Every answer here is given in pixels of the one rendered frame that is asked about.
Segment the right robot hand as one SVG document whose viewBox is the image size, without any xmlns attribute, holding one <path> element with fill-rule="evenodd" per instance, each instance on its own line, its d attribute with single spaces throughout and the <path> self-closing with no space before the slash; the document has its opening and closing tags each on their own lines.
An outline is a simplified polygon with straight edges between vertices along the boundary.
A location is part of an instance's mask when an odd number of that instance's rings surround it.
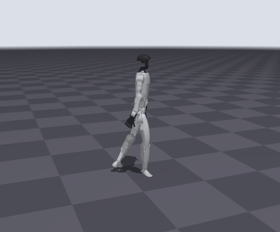
<svg viewBox="0 0 280 232">
<path fill-rule="evenodd" d="M 135 114 L 135 117 L 136 117 L 136 115 L 137 115 L 137 114 Z M 135 119 L 135 117 L 132 117 L 132 116 L 130 115 L 130 118 L 127 119 L 125 125 L 128 126 L 128 124 L 129 124 L 129 126 L 131 125 L 130 128 L 132 128 L 132 124 L 133 124 L 134 127 L 135 127 L 135 124 L 134 124 L 134 119 Z M 129 126 L 128 126 L 128 127 L 129 127 Z"/>
</svg>

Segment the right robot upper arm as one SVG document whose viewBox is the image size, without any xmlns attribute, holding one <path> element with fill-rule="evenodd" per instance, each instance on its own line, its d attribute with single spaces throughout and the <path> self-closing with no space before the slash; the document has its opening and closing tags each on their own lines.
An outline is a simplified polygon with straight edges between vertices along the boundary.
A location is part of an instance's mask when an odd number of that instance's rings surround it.
<svg viewBox="0 0 280 232">
<path fill-rule="evenodd" d="M 141 95 L 141 100 L 143 100 L 143 95 L 141 94 L 143 82 L 144 82 L 144 75 L 139 74 L 136 77 L 136 95 L 140 94 Z M 136 97 L 136 95 L 135 95 L 135 97 Z"/>
</svg>

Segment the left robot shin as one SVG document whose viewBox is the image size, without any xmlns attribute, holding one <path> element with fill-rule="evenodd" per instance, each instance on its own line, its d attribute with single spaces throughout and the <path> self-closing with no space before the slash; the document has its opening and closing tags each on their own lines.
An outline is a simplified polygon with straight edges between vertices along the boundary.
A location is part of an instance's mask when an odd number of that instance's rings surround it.
<svg viewBox="0 0 280 232">
<path fill-rule="evenodd" d="M 120 154 L 119 154 L 119 156 L 118 156 L 118 158 L 117 158 L 117 160 L 116 160 L 116 161 L 118 161 L 118 163 L 121 162 L 121 160 L 123 159 L 124 155 L 128 152 L 128 150 L 130 149 L 130 147 L 131 147 L 131 145 L 132 145 L 132 143 L 129 143 L 129 142 L 127 141 L 128 136 L 129 136 L 129 134 L 127 135 L 125 141 L 123 142 L 123 145 L 122 145 Z"/>
</svg>

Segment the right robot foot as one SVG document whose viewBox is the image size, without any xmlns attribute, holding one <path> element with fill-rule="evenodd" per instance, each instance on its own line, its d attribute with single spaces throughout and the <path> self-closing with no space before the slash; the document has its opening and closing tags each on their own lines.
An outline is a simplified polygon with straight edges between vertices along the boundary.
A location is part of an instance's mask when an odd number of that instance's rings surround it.
<svg viewBox="0 0 280 232">
<path fill-rule="evenodd" d="M 152 175 L 147 170 L 144 172 L 141 170 L 141 172 L 148 177 L 152 177 Z"/>
</svg>

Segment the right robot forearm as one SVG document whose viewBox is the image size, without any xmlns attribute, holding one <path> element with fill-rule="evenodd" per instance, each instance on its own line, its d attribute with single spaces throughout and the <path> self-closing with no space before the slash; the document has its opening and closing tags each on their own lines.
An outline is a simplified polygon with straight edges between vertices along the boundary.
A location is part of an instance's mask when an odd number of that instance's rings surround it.
<svg viewBox="0 0 280 232">
<path fill-rule="evenodd" d="M 139 111 L 139 106 L 141 104 L 140 100 L 141 100 L 141 95 L 140 94 L 136 95 L 136 97 L 134 99 L 134 108 L 131 113 L 132 117 L 135 117 L 135 114 Z"/>
</svg>

